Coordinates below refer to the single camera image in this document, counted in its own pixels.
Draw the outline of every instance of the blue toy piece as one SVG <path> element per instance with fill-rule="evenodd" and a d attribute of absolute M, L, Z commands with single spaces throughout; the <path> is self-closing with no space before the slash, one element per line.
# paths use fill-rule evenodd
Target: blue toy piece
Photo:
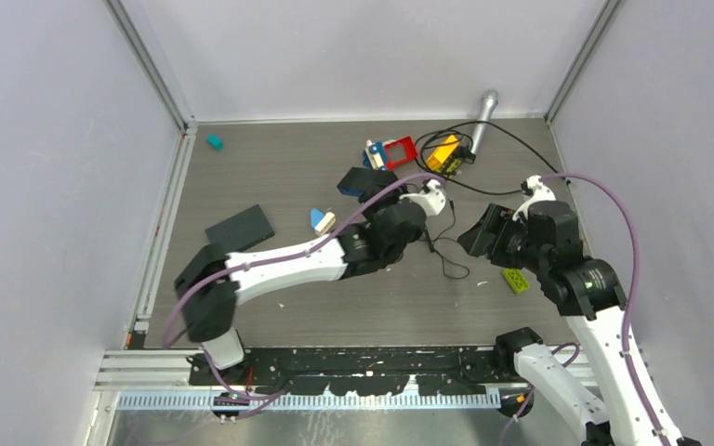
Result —
<path fill-rule="evenodd" d="M 316 225 L 318 225 L 319 222 L 321 222 L 323 218 L 324 218 L 324 212 L 322 212 L 316 208 L 311 209 L 311 227 L 312 228 L 316 228 Z"/>
<path fill-rule="evenodd" d="M 217 135 L 209 135 L 208 137 L 206 137 L 206 142 L 208 142 L 209 145 L 212 146 L 212 148 L 216 151 L 219 151 L 223 148 L 223 141 L 221 141 Z"/>
<path fill-rule="evenodd" d="M 359 190 L 346 189 L 346 188 L 338 188 L 338 190 L 340 190 L 340 193 L 342 193 L 344 195 L 349 195 L 350 197 L 360 198 L 363 196 L 363 193 L 360 192 Z"/>
<path fill-rule="evenodd" d="M 382 157 L 382 162 L 385 164 L 390 162 L 390 158 L 387 157 L 387 151 L 384 150 L 384 143 L 381 141 L 377 141 L 374 143 L 374 147 L 376 148 L 373 153 L 379 152 L 379 156 Z"/>

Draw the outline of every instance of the white wall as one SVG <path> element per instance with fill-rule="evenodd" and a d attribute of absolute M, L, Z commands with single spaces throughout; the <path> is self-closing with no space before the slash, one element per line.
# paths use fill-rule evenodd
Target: white wall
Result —
<path fill-rule="evenodd" d="M 133 1 L 199 121 L 542 115 L 603 3 Z"/>
<path fill-rule="evenodd" d="M 682 431 L 714 444 L 714 2 L 626 2 L 554 128 L 568 170 L 636 217 L 637 337 Z M 594 252 L 627 278 L 621 217 L 589 186 L 575 199 Z"/>
<path fill-rule="evenodd" d="M 0 1 L 0 445 L 81 440 L 178 139 L 102 2 Z"/>

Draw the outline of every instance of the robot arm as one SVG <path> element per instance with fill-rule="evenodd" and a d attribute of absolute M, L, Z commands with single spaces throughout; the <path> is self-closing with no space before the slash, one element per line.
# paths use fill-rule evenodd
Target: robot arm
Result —
<path fill-rule="evenodd" d="M 638 379 L 664 427 L 655 432 L 624 355 L 631 355 L 635 364 L 644 361 L 635 342 L 630 351 L 623 351 L 620 342 L 626 295 L 608 263 L 584 255 L 575 213 L 567 203 L 555 200 L 540 177 L 528 178 L 522 190 L 531 198 L 519 210 L 489 205 L 458 242 L 471 256 L 486 256 L 494 265 L 525 268 L 536 275 L 544 296 L 567 320 L 588 355 L 603 400 L 556 362 L 529 328 L 497 337 L 496 365 L 539 389 L 585 446 L 659 446 L 660 437 L 671 445 L 699 444 L 682 436 L 640 366 Z"/>
<path fill-rule="evenodd" d="M 338 188 L 365 203 L 397 179 L 390 171 L 354 168 Z M 323 245 L 330 236 L 256 253 L 224 253 L 217 244 L 205 246 L 175 280 L 179 297 L 212 274 L 237 270 L 205 286 L 183 307 L 187 336 L 203 344 L 220 370 L 242 362 L 242 342 L 231 326 L 237 306 L 302 283 L 339 281 L 386 268 L 401 258 L 407 244 L 420 238 L 427 217 L 439 215 L 446 201 L 441 183 L 432 179 L 424 182 L 419 192 L 407 193 L 401 188 L 386 195 L 364 210 L 365 221 L 348 225 Z M 297 258 L 255 268 L 235 268 L 287 256 Z"/>

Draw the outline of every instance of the metal frame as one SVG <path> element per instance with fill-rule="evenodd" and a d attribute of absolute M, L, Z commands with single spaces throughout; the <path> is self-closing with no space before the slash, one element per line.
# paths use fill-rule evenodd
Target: metal frame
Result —
<path fill-rule="evenodd" d="M 546 118 L 546 113 L 542 112 L 514 112 L 492 114 L 493 119 L 537 119 Z M 342 116 L 336 118 L 269 118 L 269 119 L 246 119 L 234 121 L 202 121 L 206 125 L 257 125 L 257 124 L 319 124 L 319 123 L 383 123 L 387 121 L 468 121 L 475 119 L 475 113 L 445 113 L 426 115 L 381 115 L 381 116 Z"/>
<path fill-rule="evenodd" d="M 149 329 L 149 319 L 152 316 L 154 300 L 157 297 L 157 289 L 160 286 L 160 275 L 163 272 L 168 244 L 171 242 L 171 232 L 174 229 L 174 222 L 177 218 L 197 129 L 198 126 L 196 124 L 187 129 L 174 159 L 171 175 L 165 187 L 163 206 L 157 219 L 156 232 L 143 263 L 144 268 L 141 272 L 142 279 L 136 297 L 136 306 L 133 317 L 130 319 L 133 323 L 133 326 L 130 327 L 131 332 Z"/>
<path fill-rule="evenodd" d="M 482 347 L 478 350 L 491 351 L 492 347 Z M 109 350 L 105 352 L 104 359 L 99 368 L 99 374 L 94 387 L 92 399 L 91 422 L 87 426 L 85 446 L 105 446 L 111 433 L 115 413 L 119 410 L 119 403 L 129 402 L 126 410 L 204 410 L 209 411 L 211 406 L 208 400 L 222 391 L 219 386 L 193 387 L 188 384 L 191 365 L 187 358 L 200 353 L 199 349 L 177 350 Z M 565 348 L 554 355 L 557 361 L 565 362 L 573 354 L 572 348 Z M 595 378 L 590 368 L 588 358 L 580 355 L 569 367 L 573 377 L 586 387 L 596 387 Z M 297 397 L 284 396 L 280 402 L 280 410 L 305 411 L 328 408 L 329 404 L 339 410 L 344 409 L 344 404 L 351 409 L 371 409 L 372 405 L 382 403 L 398 409 L 463 409 L 496 407 L 496 398 L 501 389 L 527 388 L 526 383 L 492 383 L 486 385 L 485 396 L 466 396 L 452 398 L 416 397 L 413 395 L 417 388 L 414 379 L 407 385 L 409 394 L 397 396 L 397 400 L 385 397 L 376 400 L 371 397 Z M 135 398 L 145 398 L 145 402 L 136 403 Z M 199 399 L 194 404 L 180 404 L 181 399 Z"/>
<path fill-rule="evenodd" d="M 127 44 L 132 48 L 139 65 L 146 72 L 149 82 L 152 83 L 154 91 L 160 96 L 160 100 L 163 102 L 165 109 L 168 110 L 168 114 L 170 114 L 174 124 L 180 130 L 186 129 L 192 122 L 192 114 L 191 118 L 186 118 L 182 113 L 177 100 L 174 99 L 174 95 L 168 88 L 167 82 L 152 59 L 152 54 L 136 28 L 135 22 L 127 12 L 124 2 L 122 0 L 103 0 L 103 3 L 111 11 L 114 21 L 124 34 Z"/>
<path fill-rule="evenodd" d="M 568 73 L 565 75 L 565 79 L 557 90 L 557 94 L 554 95 L 554 100 L 551 102 L 549 111 L 547 111 L 544 116 L 546 124 L 551 125 L 551 123 L 554 122 L 557 114 L 562 109 L 562 105 L 564 105 L 565 100 L 574 88 L 576 81 L 595 53 L 595 49 L 608 31 L 609 26 L 616 17 L 617 11 L 623 4 L 625 4 L 625 0 L 606 0 L 603 3 L 598 18 L 595 19 L 595 23 L 592 24 L 592 28 L 589 30 L 587 40 L 584 42 L 584 45 L 581 46 L 581 49 L 576 55 L 576 59 L 574 59 L 571 68 L 568 69 Z"/>

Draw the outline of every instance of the purple cable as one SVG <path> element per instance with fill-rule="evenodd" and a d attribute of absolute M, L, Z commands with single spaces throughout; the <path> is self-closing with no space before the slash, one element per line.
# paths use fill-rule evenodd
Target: purple cable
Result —
<path fill-rule="evenodd" d="M 552 355 L 556 355 L 557 353 L 560 353 L 563 348 L 567 347 L 573 347 L 574 348 L 574 354 L 571 355 L 570 358 L 568 358 L 568 361 L 565 361 L 562 363 L 562 367 L 567 367 L 571 365 L 574 361 L 576 361 L 576 358 L 578 358 L 579 353 L 581 352 L 581 347 L 575 343 L 575 342 L 566 342 L 565 344 L 562 344 L 561 346 L 554 348 L 551 351 Z M 516 413 L 513 414 L 513 417 L 508 420 L 507 423 L 505 423 L 505 427 L 502 428 L 502 433 L 499 435 L 499 443 L 498 446 L 502 446 L 505 444 L 505 437 L 508 435 L 508 432 L 510 432 L 510 427 L 513 426 L 515 423 L 518 422 L 519 415 L 524 413 L 524 409 L 527 408 L 527 404 L 529 404 L 529 401 L 532 399 L 532 397 L 535 395 L 535 386 L 532 386 L 530 388 L 529 393 L 527 394 L 526 400 L 522 403 L 522 406 L 519 407 L 519 410 L 516 411 Z"/>
<path fill-rule="evenodd" d="M 257 262 L 251 263 L 251 264 L 245 263 L 242 265 L 237 265 L 235 267 L 227 268 L 227 269 L 224 269 L 223 271 L 216 272 L 215 274 L 212 274 L 212 275 L 202 279 L 200 282 L 198 282 L 194 286 L 192 286 L 187 291 L 187 293 L 185 293 L 179 299 L 179 301 L 173 307 L 173 309 L 171 309 L 171 313 L 168 315 L 168 319 L 165 321 L 165 329 L 163 330 L 163 343 L 162 343 L 163 348 L 170 348 L 184 335 L 184 332 L 186 331 L 186 329 L 183 330 L 181 333 L 177 334 L 176 336 L 174 336 L 174 338 L 172 338 L 170 340 L 168 339 L 169 335 L 171 334 L 171 328 L 173 327 L 174 322 L 179 318 L 182 308 L 188 303 L 188 301 L 190 301 L 190 299 L 196 293 L 201 291 L 202 288 L 204 288 L 211 282 L 214 282 L 217 279 L 222 279 L 230 274 L 233 274 L 236 271 L 241 271 L 241 270 L 250 269 L 250 268 L 254 268 L 254 267 L 262 267 L 262 266 L 271 265 L 274 263 L 286 262 L 289 260 L 296 260 L 298 258 L 307 256 L 311 251 L 319 250 L 322 246 L 326 245 L 331 240 L 336 238 L 338 236 L 338 234 L 340 234 L 346 227 L 348 227 L 348 225 L 350 225 L 351 223 L 354 222 L 354 220 L 356 220 L 358 217 L 360 217 L 360 215 L 363 213 L 363 211 L 365 211 L 365 209 L 367 209 L 368 207 L 370 207 L 377 201 L 384 198 L 385 195 L 389 194 L 393 190 L 396 190 L 396 189 L 400 188 L 401 186 L 403 186 L 404 184 L 409 183 L 413 180 L 439 179 L 439 178 L 440 178 L 439 176 L 431 174 L 431 173 L 418 173 L 418 174 L 410 175 L 409 177 L 401 178 L 401 179 L 393 182 L 392 184 L 390 184 L 388 187 L 386 187 L 385 189 L 383 189 L 382 191 L 380 191 L 379 193 L 377 193 L 370 199 L 368 199 L 368 201 L 363 203 L 363 205 L 360 206 L 359 208 L 357 208 L 357 210 L 354 211 L 354 213 L 351 214 L 351 216 L 349 216 L 349 218 L 347 218 L 340 226 L 338 226 L 337 229 L 332 231 L 325 239 L 316 243 L 313 247 L 311 247 L 305 251 L 296 253 L 296 254 L 291 254 L 291 255 L 287 255 L 287 256 L 278 256 L 278 257 L 273 257 L 273 258 L 266 258 L 266 259 L 259 260 Z M 204 350 L 204 354 L 206 356 L 206 361 L 209 363 L 210 369 L 213 371 L 217 370 L 217 367 L 215 366 L 215 363 L 212 361 L 212 357 L 209 355 L 209 353 L 206 350 Z M 284 391 L 279 391 L 279 392 L 273 393 L 271 395 L 264 395 L 264 396 L 260 396 L 260 397 L 250 396 L 250 395 L 243 394 L 241 392 L 234 390 L 231 386 L 228 385 L 228 383 L 226 383 L 222 379 L 220 374 L 217 374 L 217 373 L 212 373 L 212 374 L 217 378 L 218 382 L 223 387 L 226 388 L 226 390 L 228 390 L 229 392 L 236 395 L 238 399 L 253 400 L 253 401 L 255 401 L 255 400 L 265 400 L 266 401 L 265 404 L 261 404 L 256 409 L 252 409 L 252 410 L 248 411 L 247 413 L 243 413 L 242 415 L 238 416 L 237 419 L 242 419 L 242 418 L 247 418 L 248 416 L 252 416 L 253 414 L 257 413 L 258 411 L 260 411 L 261 409 L 263 409 L 264 407 L 266 407 L 268 404 L 272 403 L 273 401 L 277 400 L 281 395 L 284 394 Z"/>
<path fill-rule="evenodd" d="M 277 391 L 270 395 L 261 395 L 260 397 L 256 397 L 256 396 L 248 395 L 247 393 L 242 393 L 238 390 L 235 390 L 233 387 L 229 386 L 229 383 L 227 383 L 223 379 L 223 377 L 220 376 L 220 374 L 215 372 L 218 369 L 218 367 L 215 365 L 215 362 L 212 361 L 212 356 L 209 355 L 209 352 L 206 351 L 205 348 L 204 348 L 204 356 L 206 357 L 206 362 L 209 364 L 209 370 L 212 371 L 212 374 L 215 376 L 215 379 L 218 380 L 218 383 L 221 386 L 225 387 L 229 393 L 236 395 L 237 399 L 241 400 L 242 402 L 244 402 L 244 401 L 264 401 L 264 400 L 268 400 L 269 402 L 272 402 L 274 400 L 277 400 L 277 397 L 279 397 L 285 393 L 283 390 L 280 390 L 280 391 Z"/>
<path fill-rule="evenodd" d="M 626 220 L 626 225 L 628 225 L 628 234 L 630 235 L 630 245 L 631 245 L 631 250 L 633 253 L 633 267 L 631 270 L 631 275 L 630 275 L 630 291 L 628 292 L 628 305 L 626 306 L 626 313 L 623 315 L 623 323 L 622 323 L 622 329 L 620 332 L 621 335 L 621 342 L 623 346 L 623 351 L 630 351 L 630 322 L 631 318 L 633 317 L 633 308 L 634 304 L 636 303 L 636 294 L 637 294 L 637 288 L 639 286 L 639 263 L 640 263 L 640 254 L 639 254 L 639 240 L 636 232 L 636 226 L 633 224 L 633 220 L 630 217 L 630 213 L 628 212 L 628 209 L 625 207 L 625 205 L 620 201 L 619 197 L 617 197 L 609 188 L 607 188 L 603 183 L 598 181 L 597 179 L 593 177 L 588 177 L 586 175 L 581 175 L 581 174 L 572 174 L 572 173 L 557 173 L 557 174 L 546 174 L 541 176 L 541 180 L 547 180 L 551 178 L 577 178 L 581 179 L 583 181 L 587 181 L 587 183 L 591 183 L 592 185 L 598 187 L 598 189 L 602 190 L 603 193 L 609 196 L 609 198 L 612 199 L 613 202 L 617 205 L 617 208 L 619 208 L 620 213 L 622 213 L 623 218 Z M 623 355 L 625 360 L 626 360 L 626 366 L 628 367 L 628 374 L 630 375 L 630 380 L 633 382 L 634 388 L 636 388 L 636 393 L 639 394 L 639 400 L 641 401 L 641 405 L 644 406 L 644 411 L 647 412 L 647 416 L 650 417 L 650 422 L 653 424 L 653 428 L 657 432 L 663 432 L 664 427 L 661 425 L 661 420 L 658 419 L 658 415 L 655 413 L 655 409 L 653 408 L 653 404 L 650 402 L 650 399 L 647 397 L 647 393 L 644 391 L 644 387 L 641 386 L 641 380 L 639 379 L 639 374 L 636 372 L 636 366 L 634 366 L 633 363 L 633 358 L 631 358 L 630 355 Z M 658 435 L 658 438 L 661 440 L 661 444 L 664 446 L 671 446 L 671 443 L 669 442 L 669 439 L 665 435 Z"/>
<path fill-rule="evenodd" d="M 441 177 L 430 174 L 428 172 L 423 172 L 419 174 L 413 174 L 410 175 L 409 177 L 404 177 L 401 178 L 392 184 L 390 184 L 387 188 L 383 189 L 381 192 L 377 193 L 373 197 L 371 197 L 368 201 L 363 203 L 362 206 L 360 206 L 356 211 L 354 211 L 354 214 L 351 214 L 349 218 L 346 219 L 340 226 L 337 227 L 334 231 L 332 231 L 324 240 L 316 243 L 313 247 L 311 247 L 308 250 L 301 251 L 296 254 L 290 254 L 287 256 L 279 256 L 279 257 L 274 257 L 274 258 L 265 258 L 263 260 L 259 260 L 257 262 L 251 263 L 251 264 L 242 264 L 242 265 L 237 265 L 235 267 L 227 268 L 224 269 L 223 271 L 216 272 L 215 274 L 212 274 L 211 276 L 208 276 L 201 280 L 200 282 L 196 283 L 193 285 L 187 293 L 185 293 L 177 302 L 177 304 L 171 309 L 171 313 L 168 315 L 168 319 L 165 321 L 165 329 L 163 330 L 163 348 L 170 348 L 173 345 L 173 342 L 168 339 L 168 337 L 171 334 L 171 328 L 174 325 L 174 322 L 177 321 L 179 318 L 179 314 L 181 314 L 182 308 L 187 304 L 187 302 L 199 291 L 201 291 L 202 288 L 210 284 L 211 282 L 216 281 L 217 279 L 222 279 L 230 274 L 233 274 L 234 272 L 241 271 L 244 269 L 250 269 L 250 268 L 255 268 L 255 267 L 263 267 L 266 265 L 272 265 L 274 263 L 280 263 L 280 262 L 287 262 L 289 260 L 296 260 L 298 258 L 302 258 L 304 256 L 307 256 L 309 252 L 311 251 L 317 251 L 319 250 L 322 246 L 326 245 L 329 243 L 331 240 L 336 238 L 338 234 L 340 234 L 348 225 L 354 222 L 365 209 L 368 207 L 372 206 L 374 203 L 377 201 L 381 200 L 384 198 L 385 195 L 389 194 L 393 190 L 396 190 L 403 186 L 406 183 L 409 183 L 413 180 L 417 179 L 441 179 Z"/>

